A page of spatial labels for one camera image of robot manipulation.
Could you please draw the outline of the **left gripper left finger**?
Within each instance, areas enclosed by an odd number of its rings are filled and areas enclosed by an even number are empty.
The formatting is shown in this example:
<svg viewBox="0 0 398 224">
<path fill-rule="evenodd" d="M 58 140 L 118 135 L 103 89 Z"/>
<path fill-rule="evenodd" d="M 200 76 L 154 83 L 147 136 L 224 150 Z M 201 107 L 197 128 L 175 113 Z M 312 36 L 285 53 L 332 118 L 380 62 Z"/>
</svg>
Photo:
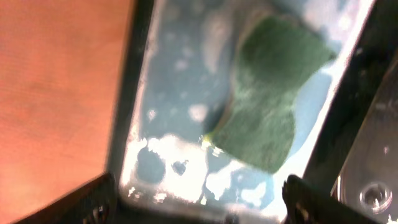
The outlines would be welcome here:
<svg viewBox="0 0 398 224">
<path fill-rule="evenodd" d="M 17 224 L 105 224 L 115 217 L 116 184 L 105 173 Z"/>
</svg>

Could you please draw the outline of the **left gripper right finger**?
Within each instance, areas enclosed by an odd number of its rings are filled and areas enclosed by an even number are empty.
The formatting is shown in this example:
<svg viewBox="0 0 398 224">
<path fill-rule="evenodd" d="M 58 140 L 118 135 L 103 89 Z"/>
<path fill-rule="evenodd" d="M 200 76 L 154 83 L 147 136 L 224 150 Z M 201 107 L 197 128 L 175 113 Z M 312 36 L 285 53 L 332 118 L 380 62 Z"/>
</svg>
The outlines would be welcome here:
<svg viewBox="0 0 398 224">
<path fill-rule="evenodd" d="M 294 224 L 378 224 L 377 221 L 314 189 L 296 175 L 282 187 L 287 208 L 286 223 Z"/>
</svg>

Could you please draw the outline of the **green yellow sponge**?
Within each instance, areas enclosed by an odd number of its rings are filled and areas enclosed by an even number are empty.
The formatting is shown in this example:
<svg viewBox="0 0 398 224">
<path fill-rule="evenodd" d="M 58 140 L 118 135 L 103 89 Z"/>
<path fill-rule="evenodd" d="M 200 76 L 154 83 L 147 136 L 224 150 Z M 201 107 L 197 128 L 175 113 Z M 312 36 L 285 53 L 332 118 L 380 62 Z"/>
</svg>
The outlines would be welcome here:
<svg viewBox="0 0 398 224">
<path fill-rule="evenodd" d="M 263 18 L 238 50 L 230 104 L 206 140 L 252 167 L 277 172 L 294 143 L 300 89 L 335 57 L 304 26 L 280 16 Z"/>
</svg>

